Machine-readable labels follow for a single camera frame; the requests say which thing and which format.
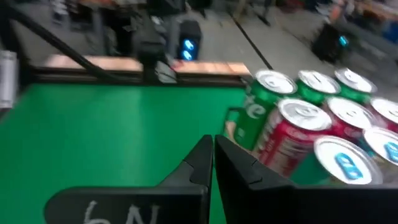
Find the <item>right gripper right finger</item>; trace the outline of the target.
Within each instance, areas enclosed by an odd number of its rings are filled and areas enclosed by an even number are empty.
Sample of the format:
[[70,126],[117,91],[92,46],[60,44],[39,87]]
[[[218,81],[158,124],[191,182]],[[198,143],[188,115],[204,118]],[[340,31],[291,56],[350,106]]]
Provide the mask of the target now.
[[297,185],[222,135],[215,167],[227,223],[397,224],[393,185]]

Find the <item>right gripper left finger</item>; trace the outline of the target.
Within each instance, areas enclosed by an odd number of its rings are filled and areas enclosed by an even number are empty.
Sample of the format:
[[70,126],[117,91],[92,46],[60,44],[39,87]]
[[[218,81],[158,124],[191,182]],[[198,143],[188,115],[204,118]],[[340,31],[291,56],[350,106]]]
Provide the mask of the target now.
[[153,187],[72,187],[45,204],[47,224],[208,223],[213,138],[204,135]]

